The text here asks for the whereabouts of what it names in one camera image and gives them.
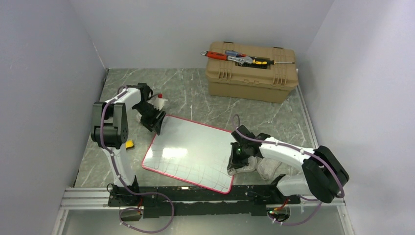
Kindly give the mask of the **red framed whiteboard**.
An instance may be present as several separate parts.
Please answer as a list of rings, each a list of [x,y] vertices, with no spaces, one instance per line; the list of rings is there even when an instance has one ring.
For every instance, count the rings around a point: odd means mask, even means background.
[[[143,157],[142,168],[221,194],[231,190],[229,131],[166,115]]]

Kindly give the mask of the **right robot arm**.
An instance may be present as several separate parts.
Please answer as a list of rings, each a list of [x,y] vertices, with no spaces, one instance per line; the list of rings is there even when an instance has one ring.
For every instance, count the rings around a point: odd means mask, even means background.
[[[244,125],[231,135],[235,141],[231,143],[228,174],[256,171],[263,180],[271,181],[270,198],[275,203],[289,196],[310,195],[323,203],[344,197],[349,174],[328,147],[292,145],[269,134],[255,135]]]

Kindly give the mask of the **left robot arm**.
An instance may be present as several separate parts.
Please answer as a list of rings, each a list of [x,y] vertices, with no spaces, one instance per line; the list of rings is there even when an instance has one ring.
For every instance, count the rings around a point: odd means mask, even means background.
[[[141,192],[127,156],[127,112],[136,110],[141,125],[159,135],[166,116],[163,111],[166,101],[163,94],[153,92],[146,83],[138,83],[122,86],[114,97],[93,104],[91,140],[108,158],[114,177],[114,194],[121,194],[121,199],[129,206],[140,201]]]

